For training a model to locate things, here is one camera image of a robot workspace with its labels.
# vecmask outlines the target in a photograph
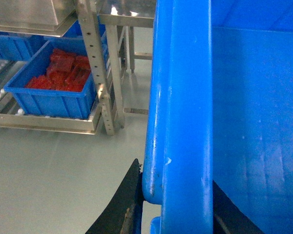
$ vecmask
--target floor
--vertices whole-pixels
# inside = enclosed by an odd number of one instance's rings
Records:
[[[136,29],[136,51],[152,51],[152,30]],[[124,80],[124,103],[148,108],[151,61]],[[147,116],[126,114],[116,136],[0,128],[0,234],[84,234],[135,158],[143,163]],[[142,233],[160,207],[144,203]]]

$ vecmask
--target perforated metal post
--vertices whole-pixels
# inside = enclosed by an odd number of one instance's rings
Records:
[[[75,0],[75,4],[99,102],[102,106],[105,129],[107,134],[112,136],[115,134],[115,123],[112,116],[113,105],[109,95],[109,87],[107,86],[107,72],[103,58],[95,1]]]

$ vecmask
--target steel table leg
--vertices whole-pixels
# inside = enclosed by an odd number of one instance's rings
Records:
[[[111,71],[113,76],[113,86],[115,93],[115,101],[117,107],[117,115],[120,126],[123,128],[125,126],[125,116],[124,116],[124,106],[123,106],[123,96],[121,89],[121,73],[120,73],[120,61],[118,58],[118,36],[117,27],[113,25],[106,25],[106,36],[107,45],[109,51],[109,59],[111,64]]]
[[[128,39],[129,39],[129,59],[131,73],[135,72],[135,45],[134,45],[134,30],[133,27],[128,28]]]

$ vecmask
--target red item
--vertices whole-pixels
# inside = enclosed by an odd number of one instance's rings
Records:
[[[59,58],[56,62],[56,71],[70,72],[75,61],[74,57]]]
[[[46,75],[33,77],[25,88],[81,92],[90,75],[90,64],[85,56],[54,49]]]

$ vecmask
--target blue plastic bin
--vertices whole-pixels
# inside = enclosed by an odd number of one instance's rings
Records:
[[[103,47],[103,56],[105,64],[108,59],[108,48],[107,48],[107,38],[106,38],[106,31],[105,31],[105,25],[100,24],[99,25],[99,31],[101,36],[101,42]],[[76,21],[71,28],[67,31],[67,33],[64,34],[61,38],[56,37],[44,37],[46,40],[55,41],[57,43],[63,43],[63,44],[70,44],[72,46],[77,47],[84,47],[84,39],[82,30],[80,28],[80,25],[78,21]]]
[[[0,32],[0,59],[28,61],[44,42],[42,36],[17,37]]]
[[[47,42],[32,59],[5,85],[27,115],[51,117],[88,118],[96,97],[92,75],[82,92],[27,89],[24,86],[32,77],[45,74],[54,48],[86,56],[84,47]]]
[[[293,0],[157,0],[153,52],[143,191],[162,213],[151,233],[211,234],[213,177],[264,233],[293,234]]]

